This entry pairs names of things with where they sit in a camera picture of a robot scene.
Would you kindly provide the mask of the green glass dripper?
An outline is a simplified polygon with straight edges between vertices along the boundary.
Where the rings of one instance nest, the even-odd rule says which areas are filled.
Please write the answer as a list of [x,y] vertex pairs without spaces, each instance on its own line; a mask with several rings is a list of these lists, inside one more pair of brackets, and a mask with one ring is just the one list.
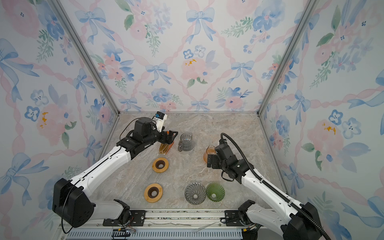
[[206,196],[212,202],[221,202],[225,197],[225,189],[218,183],[210,183],[206,188]]

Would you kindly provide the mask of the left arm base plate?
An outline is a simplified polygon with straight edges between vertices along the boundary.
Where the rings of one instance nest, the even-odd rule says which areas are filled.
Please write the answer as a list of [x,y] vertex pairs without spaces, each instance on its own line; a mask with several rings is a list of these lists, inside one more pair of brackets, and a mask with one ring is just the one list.
[[[129,217],[123,221],[125,227],[143,227],[146,219],[145,210],[130,210]],[[119,220],[104,219],[103,227],[122,227]]]

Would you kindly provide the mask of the coffee filter pack orange clip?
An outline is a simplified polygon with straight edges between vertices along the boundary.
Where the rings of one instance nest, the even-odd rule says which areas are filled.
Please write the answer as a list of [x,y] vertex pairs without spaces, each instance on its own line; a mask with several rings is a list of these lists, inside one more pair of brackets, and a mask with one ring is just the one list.
[[166,155],[169,152],[169,150],[171,149],[171,147],[173,146],[173,144],[174,144],[174,142],[172,142],[170,145],[161,144],[159,147],[159,154]]

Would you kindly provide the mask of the orange glass carafe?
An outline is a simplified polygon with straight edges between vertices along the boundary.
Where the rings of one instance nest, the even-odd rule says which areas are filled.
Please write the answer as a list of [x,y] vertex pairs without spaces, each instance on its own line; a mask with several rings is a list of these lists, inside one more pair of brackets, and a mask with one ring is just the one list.
[[206,151],[204,152],[204,155],[203,155],[203,160],[204,162],[207,164],[208,162],[208,155],[216,155],[216,151],[215,151],[215,147],[212,146],[212,145],[209,145],[206,149]]

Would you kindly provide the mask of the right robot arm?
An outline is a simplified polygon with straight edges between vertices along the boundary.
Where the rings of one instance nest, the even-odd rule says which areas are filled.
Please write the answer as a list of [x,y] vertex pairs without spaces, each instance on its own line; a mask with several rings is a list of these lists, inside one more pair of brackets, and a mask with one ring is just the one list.
[[251,200],[244,202],[238,208],[244,224],[261,225],[285,240],[328,237],[314,205],[302,204],[275,187],[246,158],[238,159],[228,144],[217,146],[215,151],[215,154],[208,154],[208,168],[222,170],[229,176],[229,181],[248,188],[270,206],[266,209]]

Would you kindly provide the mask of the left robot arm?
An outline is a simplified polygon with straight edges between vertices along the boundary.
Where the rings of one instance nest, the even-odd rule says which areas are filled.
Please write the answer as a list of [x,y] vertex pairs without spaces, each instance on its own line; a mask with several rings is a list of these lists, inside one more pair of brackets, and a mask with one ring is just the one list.
[[130,207],[121,200],[92,202],[90,196],[111,174],[141,152],[159,142],[171,145],[177,131],[165,131],[167,115],[157,112],[153,118],[133,120],[134,129],[120,138],[116,146],[98,162],[70,180],[60,179],[54,185],[52,210],[72,228],[92,220],[112,220],[126,226],[132,219]]

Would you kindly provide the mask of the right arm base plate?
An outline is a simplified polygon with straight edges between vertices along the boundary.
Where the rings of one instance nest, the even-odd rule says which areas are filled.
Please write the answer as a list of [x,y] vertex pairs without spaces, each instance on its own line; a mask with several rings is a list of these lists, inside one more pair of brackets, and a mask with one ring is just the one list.
[[251,228],[262,226],[252,222],[245,212],[238,210],[226,210],[225,216],[221,219],[221,223],[227,227]]

